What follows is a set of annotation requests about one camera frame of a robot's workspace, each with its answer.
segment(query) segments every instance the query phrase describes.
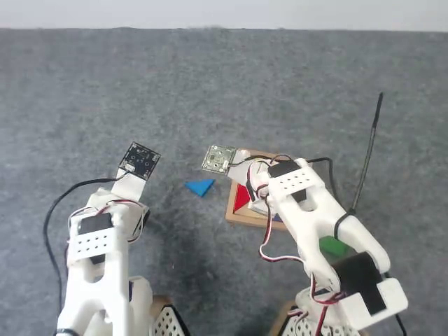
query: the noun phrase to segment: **circuit board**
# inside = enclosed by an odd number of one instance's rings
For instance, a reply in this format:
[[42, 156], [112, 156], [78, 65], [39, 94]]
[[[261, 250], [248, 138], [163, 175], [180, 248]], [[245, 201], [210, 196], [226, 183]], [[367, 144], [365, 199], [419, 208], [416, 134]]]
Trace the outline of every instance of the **circuit board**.
[[147, 181], [159, 159], [159, 153], [133, 142], [121, 160], [119, 168]]
[[237, 149], [234, 147], [211, 145], [205, 155], [202, 169], [226, 175], [229, 171], [229, 163], [232, 162], [236, 152]]

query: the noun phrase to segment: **antenna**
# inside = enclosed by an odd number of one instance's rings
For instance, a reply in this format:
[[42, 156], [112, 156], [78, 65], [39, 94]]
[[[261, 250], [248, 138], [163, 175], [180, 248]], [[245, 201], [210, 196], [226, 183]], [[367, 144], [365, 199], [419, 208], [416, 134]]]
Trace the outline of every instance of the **antenna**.
[[367, 169], [369, 167], [369, 161], [370, 157], [372, 156], [372, 150], [373, 150], [373, 143], [375, 141], [375, 133], [377, 132], [377, 124], [379, 119], [379, 112], [381, 111], [381, 105], [383, 103], [383, 92], [380, 92], [378, 96], [378, 102], [377, 102], [377, 110], [375, 112], [375, 118], [373, 119], [372, 128], [370, 129], [370, 140], [369, 140], [369, 146], [367, 147], [367, 153], [365, 154], [364, 159], [364, 167], [361, 172], [361, 178], [359, 179], [358, 187], [356, 189], [355, 198], [353, 199], [353, 203], [351, 205], [350, 210], [355, 213], [356, 207], [358, 206], [358, 200], [361, 196], [361, 191], [363, 190], [364, 182], [365, 182], [365, 175], [367, 174]]

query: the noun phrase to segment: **perforated panel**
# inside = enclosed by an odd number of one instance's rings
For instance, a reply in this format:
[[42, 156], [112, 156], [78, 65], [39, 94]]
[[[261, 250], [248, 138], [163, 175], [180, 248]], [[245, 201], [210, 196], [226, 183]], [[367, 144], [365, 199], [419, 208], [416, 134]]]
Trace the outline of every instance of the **perforated panel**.
[[[289, 319], [283, 330], [282, 336], [314, 336], [316, 334], [316, 323], [306, 318], [299, 321], [297, 316]], [[340, 325], [323, 325], [322, 336], [360, 336], [359, 332], [352, 328]]]
[[154, 336], [185, 336], [182, 326], [171, 307], [164, 307], [153, 328]]
[[110, 229], [80, 234], [70, 244], [73, 260], [80, 260], [92, 256], [109, 253], [118, 247], [118, 231]]
[[311, 167], [304, 167], [291, 173], [271, 178], [269, 180], [269, 193], [275, 198], [282, 198], [322, 183], [322, 180]]

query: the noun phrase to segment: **gray carpet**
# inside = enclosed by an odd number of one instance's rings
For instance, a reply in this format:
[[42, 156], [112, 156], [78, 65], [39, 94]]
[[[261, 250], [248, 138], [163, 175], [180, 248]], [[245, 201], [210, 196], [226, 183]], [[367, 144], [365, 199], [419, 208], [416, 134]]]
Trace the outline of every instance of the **gray carpet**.
[[[448, 330], [448, 35], [347, 31], [0, 30], [0, 333], [50, 335], [56, 281], [41, 228], [75, 182], [112, 176], [131, 141], [162, 154], [131, 274], [173, 297], [193, 335], [265, 335], [308, 284], [258, 257], [260, 229], [224, 220], [230, 182], [200, 170], [212, 143], [335, 161], [352, 198], [377, 94], [385, 100], [359, 217], [388, 251], [410, 335]], [[185, 181], [217, 178], [203, 199]], [[54, 213], [62, 264], [66, 218]], [[272, 254], [295, 253], [275, 232]], [[400, 335], [395, 321], [373, 335]]]

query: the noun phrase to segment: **blue triangle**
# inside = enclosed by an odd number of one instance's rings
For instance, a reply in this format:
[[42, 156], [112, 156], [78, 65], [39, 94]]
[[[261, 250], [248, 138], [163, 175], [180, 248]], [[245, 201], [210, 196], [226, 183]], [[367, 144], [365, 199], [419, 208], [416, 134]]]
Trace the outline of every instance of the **blue triangle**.
[[276, 221], [276, 222], [283, 222], [282, 220], [281, 220], [281, 218], [280, 218], [280, 216], [276, 213], [275, 214], [275, 216], [274, 216], [274, 218], [272, 219], [273, 221]]
[[185, 187], [193, 191], [195, 194], [203, 197], [210, 189], [215, 180], [191, 181], [185, 183]]

